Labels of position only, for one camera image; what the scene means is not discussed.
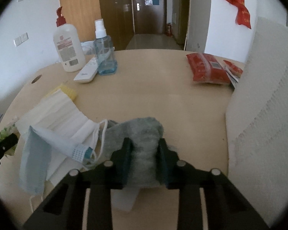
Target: fire extinguisher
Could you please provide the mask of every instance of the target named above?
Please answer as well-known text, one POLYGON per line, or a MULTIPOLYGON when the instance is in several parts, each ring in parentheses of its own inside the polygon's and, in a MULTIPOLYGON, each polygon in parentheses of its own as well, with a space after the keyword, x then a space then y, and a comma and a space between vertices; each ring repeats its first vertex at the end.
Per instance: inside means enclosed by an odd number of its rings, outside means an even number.
POLYGON ((172 24, 171 23, 168 23, 167 24, 167 32, 166 32, 166 35, 169 36, 169 37, 172 37, 173 34, 172 34, 172 24))

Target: spray bottle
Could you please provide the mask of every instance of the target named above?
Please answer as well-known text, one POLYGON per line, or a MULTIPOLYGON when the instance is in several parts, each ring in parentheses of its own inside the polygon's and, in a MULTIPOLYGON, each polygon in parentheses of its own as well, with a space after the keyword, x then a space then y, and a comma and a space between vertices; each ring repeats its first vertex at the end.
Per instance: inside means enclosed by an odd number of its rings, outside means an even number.
POLYGON ((111 37, 107 35, 103 19, 95 21, 96 49, 99 75, 110 75, 116 73, 117 61, 114 57, 114 47, 111 37))

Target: door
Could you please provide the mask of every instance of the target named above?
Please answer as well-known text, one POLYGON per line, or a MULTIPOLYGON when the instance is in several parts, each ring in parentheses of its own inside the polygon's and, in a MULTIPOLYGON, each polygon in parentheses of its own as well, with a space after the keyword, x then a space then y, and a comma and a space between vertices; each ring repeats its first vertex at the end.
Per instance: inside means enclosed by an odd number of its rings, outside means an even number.
POLYGON ((99 0, 60 0, 60 4, 62 15, 76 27, 80 41, 94 40, 95 20, 101 19, 99 0))
POLYGON ((164 34, 166 0, 133 0, 136 34, 164 34))
POLYGON ((185 44, 188 29, 190 0, 173 0, 173 36, 179 45, 185 44))
POLYGON ((99 0, 107 34, 115 50, 125 50, 134 36, 131 0, 99 0))

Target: wooden table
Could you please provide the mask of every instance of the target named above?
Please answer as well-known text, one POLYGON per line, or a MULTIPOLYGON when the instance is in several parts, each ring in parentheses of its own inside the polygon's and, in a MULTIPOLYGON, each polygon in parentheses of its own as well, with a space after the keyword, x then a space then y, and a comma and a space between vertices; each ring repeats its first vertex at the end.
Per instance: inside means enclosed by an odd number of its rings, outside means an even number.
MULTIPOLYGON (((186 54, 180 50, 117 51, 115 75, 96 76, 91 83, 73 81, 61 64, 39 70, 25 84, 8 108, 0 130, 14 116, 21 117, 41 98, 61 83, 77 91, 74 101, 89 119, 123 122, 137 117, 155 117, 164 127, 164 138, 177 147, 180 159, 194 167, 219 168, 227 173, 228 149, 225 111, 232 90, 229 86, 195 84, 186 54), (32 84, 32 80, 42 75, 32 84)), ((13 157, 0 165, 0 197, 14 219, 23 224, 31 215, 30 195, 18 187, 24 142, 20 139, 13 157)), ((48 194, 52 187, 46 185, 48 194)), ((39 198, 33 201, 37 207, 39 198)), ((114 229, 176 229, 178 191, 165 188, 143 189, 130 213, 116 209, 114 229)))

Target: yellow sponge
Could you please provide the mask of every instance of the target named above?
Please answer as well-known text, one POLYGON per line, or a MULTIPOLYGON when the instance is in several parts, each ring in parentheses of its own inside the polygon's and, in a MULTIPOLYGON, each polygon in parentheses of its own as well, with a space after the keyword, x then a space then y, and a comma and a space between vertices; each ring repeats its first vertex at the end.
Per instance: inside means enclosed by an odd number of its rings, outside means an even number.
POLYGON ((72 101, 77 97, 77 92, 73 89, 70 89, 64 84, 60 84, 58 87, 54 88, 50 91, 45 97, 48 97, 51 94, 54 94, 57 90, 61 89, 63 93, 65 93, 72 101))

